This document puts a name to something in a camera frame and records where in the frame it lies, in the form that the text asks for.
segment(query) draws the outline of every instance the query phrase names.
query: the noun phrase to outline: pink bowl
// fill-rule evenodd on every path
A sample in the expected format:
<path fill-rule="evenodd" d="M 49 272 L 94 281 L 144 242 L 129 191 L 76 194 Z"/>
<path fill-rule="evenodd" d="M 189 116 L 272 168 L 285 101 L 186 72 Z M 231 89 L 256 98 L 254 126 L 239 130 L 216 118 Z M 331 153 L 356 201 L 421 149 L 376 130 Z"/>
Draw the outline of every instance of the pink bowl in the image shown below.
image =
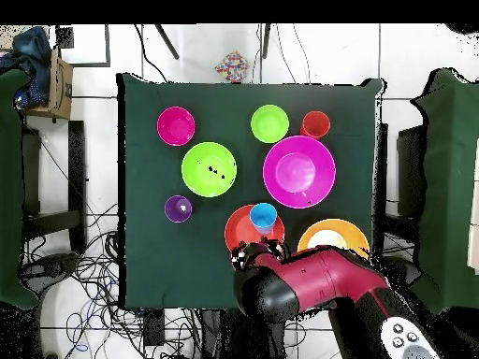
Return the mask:
<path fill-rule="evenodd" d="M 263 165 L 263 181 L 271 196 L 289 208 L 309 208 L 323 201 L 336 177 L 334 160 L 321 142 L 291 136 L 276 143 Z"/>
<path fill-rule="evenodd" d="M 158 117 L 156 130 L 170 146 L 188 143 L 195 133 L 195 119 L 185 108 L 167 108 Z"/>

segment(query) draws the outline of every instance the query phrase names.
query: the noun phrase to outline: blue cup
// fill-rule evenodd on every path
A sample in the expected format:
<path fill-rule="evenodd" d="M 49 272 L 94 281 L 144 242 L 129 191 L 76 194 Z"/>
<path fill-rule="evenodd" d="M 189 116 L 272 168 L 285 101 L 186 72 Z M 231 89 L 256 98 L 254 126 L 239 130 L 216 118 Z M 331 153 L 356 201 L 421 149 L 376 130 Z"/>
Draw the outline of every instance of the blue cup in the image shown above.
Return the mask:
<path fill-rule="evenodd" d="M 269 234 L 273 229 L 278 213 L 266 203 L 256 204 L 250 210 L 250 221 L 259 234 Z"/>

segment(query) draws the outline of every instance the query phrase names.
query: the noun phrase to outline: floor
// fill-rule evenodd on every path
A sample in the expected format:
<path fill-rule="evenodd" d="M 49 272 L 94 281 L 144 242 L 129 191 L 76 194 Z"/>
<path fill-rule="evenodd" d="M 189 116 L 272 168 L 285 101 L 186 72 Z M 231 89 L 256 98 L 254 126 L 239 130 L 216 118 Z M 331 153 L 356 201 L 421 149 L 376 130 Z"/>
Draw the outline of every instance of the floor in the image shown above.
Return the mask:
<path fill-rule="evenodd" d="M 87 201 L 98 216 L 118 202 L 117 173 L 117 87 L 115 73 L 135 73 L 146 80 L 161 82 L 160 74 L 145 62 L 134 25 L 109 25 L 109 67 L 106 62 L 105 26 L 73 25 L 76 47 L 64 51 L 71 64 L 96 64 L 76 67 L 73 77 L 72 120 L 84 120 L 86 134 Z M 389 124 L 387 167 L 387 211 L 397 213 L 398 178 L 395 140 L 399 130 L 422 123 L 419 111 L 410 99 L 421 94 L 429 73 L 438 67 L 453 66 L 469 81 L 479 78 L 479 41 L 476 36 L 451 32 L 443 24 L 296 24 L 296 31 L 307 56 L 311 82 L 324 84 L 360 84 L 364 79 L 382 78 L 387 82 L 382 105 L 383 122 Z M 252 82 L 251 70 L 259 50 L 257 24 L 164 25 L 180 54 L 173 59 L 153 25 L 138 26 L 145 51 L 167 79 L 179 82 L 225 82 L 213 69 L 232 50 L 250 61 L 244 82 Z M 271 29 L 268 58 L 263 62 L 262 83 L 293 82 L 280 52 L 296 82 L 308 80 L 308 67 L 292 23 Z M 253 83 L 259 83 L 259 61 Z M 28 117 L 28 124 L 41 131 L 43 143 L 58 165 L 67 171 L 67 124 Z M 67 180 L 42 148 L 40 168 L 41 211 L 67 209 Z M 116 207 L 99 221 L 102 232 L 117 227 Z M 89 224 L 94 216 L 89 213 Z M 89 239 L 98 235 L 88 228 Z M 31 249 L 39 241 L 31 243 Z M 387 241 L 386 247 L 393 245 Z M 67 233 L 48 236 L 39 254 L 69 251 Z M 89 250 L 99 255 L 100 244 Z M 62 359 L 72 348 L 70 338 L 78 337 L 79 315 L 86 318 L 90 299 L 75 280 L 68 279 L 52 287 L 46 295 L 41 315 L 42 340 L 46 352 L 56 352 Z M 168 309 L 171 320 L 167 337 L 178 337 L 184 319 L 180 309 Z M 142 359 L 130 341 L 110 335 L 109 329 L 92 321 L 81 339 L 83 347 L 69 359 Z M 298 325 L 289 323 L 285 330 L 288 359 L 341 359 L 327 313 L 323 312 Z M 134 340 L 140 344 L 139 337 Z M 185 341 L 183 353 L 192 353 L 191 340 Z"/>

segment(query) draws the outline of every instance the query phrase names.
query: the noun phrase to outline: purple cup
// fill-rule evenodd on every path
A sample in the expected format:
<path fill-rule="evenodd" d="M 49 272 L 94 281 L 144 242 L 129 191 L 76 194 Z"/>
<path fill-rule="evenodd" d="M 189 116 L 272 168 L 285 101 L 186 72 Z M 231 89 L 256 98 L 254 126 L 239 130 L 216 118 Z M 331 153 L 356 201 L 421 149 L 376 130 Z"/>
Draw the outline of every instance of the purple cup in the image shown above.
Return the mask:
<path fill-rule="evenodd" d="M 187 220 L 192 210 L 191 202 L 182 195 L 173 195 L 165 203 L 165 214 L 174 223 L 182 223 Z"/>

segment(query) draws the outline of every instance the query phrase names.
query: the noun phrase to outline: green bowl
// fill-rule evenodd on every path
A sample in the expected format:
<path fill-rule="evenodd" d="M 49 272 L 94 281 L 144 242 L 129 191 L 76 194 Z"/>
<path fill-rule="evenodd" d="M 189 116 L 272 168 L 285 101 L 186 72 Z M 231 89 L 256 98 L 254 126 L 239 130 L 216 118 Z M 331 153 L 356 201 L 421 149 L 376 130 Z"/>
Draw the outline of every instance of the green bowl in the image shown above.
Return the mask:
<path fill-rule="evenodd" d="M 289 128 L 287 114 L 275 105 L 264 105 L 251 118 L 253 135 L 263 143 L 276 143 L 284 138 Z"/>
<path fill-rule="evenodd" d="M 233 154 L 218 143 L 203 142 L 192 147 L 181 163 L 184 184 L 202 197 L 225 193 L 236 177 Z"/>

